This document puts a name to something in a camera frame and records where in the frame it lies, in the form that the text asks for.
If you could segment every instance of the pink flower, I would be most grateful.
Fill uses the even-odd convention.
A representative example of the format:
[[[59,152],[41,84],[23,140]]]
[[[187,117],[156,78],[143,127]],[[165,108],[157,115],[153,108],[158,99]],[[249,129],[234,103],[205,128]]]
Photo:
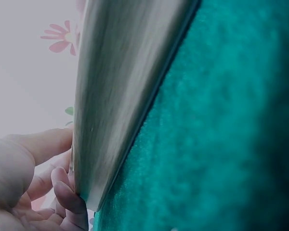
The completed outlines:
[[[40,38],[60,40],[49,47],[49,49],[55,53],[62,52],[65,48],[69,46],[69,44],[71,44],[70,53],[72,55],[76,55],[75,47],[73,45],[73,35],[70,29],[70,22],[65,21],[64,25],[66,26],[67,29],[64,29],[63,27],[58,26],[56,24],[50,24],[50,27],[54,29],[55,31],[45,30],[44,31],[45,34],[49,34],[51,36],[41,36]]]

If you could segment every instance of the hand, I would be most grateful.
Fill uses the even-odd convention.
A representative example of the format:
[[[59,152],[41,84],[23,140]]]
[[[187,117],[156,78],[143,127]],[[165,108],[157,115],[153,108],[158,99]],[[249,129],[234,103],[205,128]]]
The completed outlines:
[[[72,132],[52,129],[0,139],[0,231],[88,230],[85,202],[73,192],[67,174]],[[61,160],[33,176],[35,166],[61,153]],[[31,202],[52,187],[56,198],[51,207],[33,211]]]

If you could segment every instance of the teal velvet fabric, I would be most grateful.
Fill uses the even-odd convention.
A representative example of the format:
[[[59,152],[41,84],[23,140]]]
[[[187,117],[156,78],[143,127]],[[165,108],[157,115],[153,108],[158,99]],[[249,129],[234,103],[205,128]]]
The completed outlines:
[[[203,0],[94,231],[289,231],[289,0]]]

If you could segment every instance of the flower petal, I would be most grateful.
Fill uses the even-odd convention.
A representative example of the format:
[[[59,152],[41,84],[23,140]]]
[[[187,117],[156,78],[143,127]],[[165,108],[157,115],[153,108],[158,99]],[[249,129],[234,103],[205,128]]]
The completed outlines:
[[[49,47],[49,49],[50,49],[52,52],[60,53],[60,52],[62,52],[68,45],[69,45],[69,42],[67,42],[67,41],[59,41],[59,42],[56,42],[56,43],[54,43],[53,45],[51,45],[51,46]]]
[[[76,51],[75,51],[75,47],[74,47],[74,45],[73,45],[73,44],[71,45],[71,50],[70,50],[70,53],[71,53],[71,55],[74,55],[74,56],[76,56]]]
[[[70,32],[70,31],[71,31],[71,27],[70,27],[70,23],[69,23],[68,20],[66,20],[66,21],[64,22],[64,25],[67,27],[67,30]]]
[[[41,36],[41,39],[60,39],[59,36]]]
[[[62,33],[53,30],[44,30],[44,33],[49,35],[62,35]]]
[[[55,29],[55,30],[58,30],[58,31],[60,31],[62,34],[66,34],[66,33],[68,33],[68,31],[67,30],[65,30],[63,27],[61,27],[61,26],[59,26],[59,25],[56,25],[56,24],[50,24],[49,25],[52,29]]]

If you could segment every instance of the green leaf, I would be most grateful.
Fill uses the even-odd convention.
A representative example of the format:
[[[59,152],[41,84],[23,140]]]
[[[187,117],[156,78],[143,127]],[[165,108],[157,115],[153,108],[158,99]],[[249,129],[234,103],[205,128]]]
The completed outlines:
[[[66,123],[66,126],[69,125],[69,124],[71,124],[71,123],[73,123],[73,121],[70,121],[70,122]]]
[[[66,109],[66,113],[72,116],[74,114],[74,107],[68,107]]]

